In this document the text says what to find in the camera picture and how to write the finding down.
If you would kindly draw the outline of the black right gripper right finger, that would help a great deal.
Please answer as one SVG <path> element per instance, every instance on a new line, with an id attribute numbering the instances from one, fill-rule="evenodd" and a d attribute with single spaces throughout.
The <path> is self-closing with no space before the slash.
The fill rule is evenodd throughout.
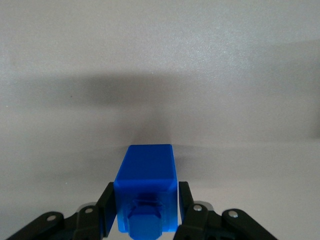
<path id="1" fill-rule="evenodd" d="M 182 223 L 176 240 L 317 240 L 316 181 L 229 181 L 221 186 L 179 183 Z"/>

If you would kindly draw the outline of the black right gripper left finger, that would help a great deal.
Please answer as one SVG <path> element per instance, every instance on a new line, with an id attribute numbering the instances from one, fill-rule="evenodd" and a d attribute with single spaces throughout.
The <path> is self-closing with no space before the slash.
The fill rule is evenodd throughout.
<path id="1" fill-rule="evenodd" d="M 65 218 L 61 212 L 46 212 L 9 240 L 102 240 L 107 238 L 117 215 L 114 183 L 108 183 L 98 201 L 83 206 Z"/>

